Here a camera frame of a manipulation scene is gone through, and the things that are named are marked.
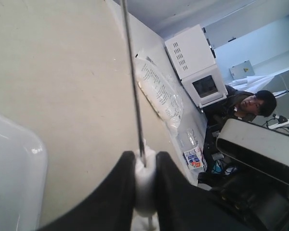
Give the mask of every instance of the dark jacket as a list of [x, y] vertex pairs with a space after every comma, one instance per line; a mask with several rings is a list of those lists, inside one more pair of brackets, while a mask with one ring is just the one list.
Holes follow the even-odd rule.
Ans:
[[[221, 118], [225, 123], [229, 118], [237, 118], [235, 114], [235, 105], [237, 103], [242, 102], [245, 98], [254, 95], [253, 93], [236, 90], [228, 85], [226, 85], [226, 89], [228, 91], [227, 98], [221, 100], [217, 103], [209, 105], [203, 109], [205, 112], [209, 124], [216, 123], [216, 116]], [[256, 116], [254, 114], [248, 114], [242, 120], [244, 121], [252, 121]]]

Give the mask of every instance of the plastic bag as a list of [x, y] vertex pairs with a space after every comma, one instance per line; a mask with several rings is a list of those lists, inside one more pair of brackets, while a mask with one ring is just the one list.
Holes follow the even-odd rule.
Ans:
[[135, 59], [138, 86], [159, 117], [166, 123], [172, 135], [178, 135], [183, 114], [183, 102], [175, 89], [175, 83], [166, 78], [147, 56]]

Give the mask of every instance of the microwave oven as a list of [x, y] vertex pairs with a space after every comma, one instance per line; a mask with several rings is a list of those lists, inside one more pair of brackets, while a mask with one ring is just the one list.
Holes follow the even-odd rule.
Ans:
[[196, 106], [203, 108], [227, 97], [223, 77], [200, 25], [165, 41], [171, 63]]

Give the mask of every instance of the microwave window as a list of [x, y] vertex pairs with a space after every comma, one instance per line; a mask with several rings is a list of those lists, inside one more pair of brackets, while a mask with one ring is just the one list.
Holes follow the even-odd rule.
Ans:
[[193, 86], [201, 98], [218, 92], [212, 76], [193, 82]]

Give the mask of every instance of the electrical box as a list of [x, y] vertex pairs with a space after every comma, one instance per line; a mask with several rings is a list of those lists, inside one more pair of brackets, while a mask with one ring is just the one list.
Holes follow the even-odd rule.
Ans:
[[255, 72], [249, 60], [233, 66], [229, 69], [233, 79], [246, 78], [247, 76], [254, 76]]

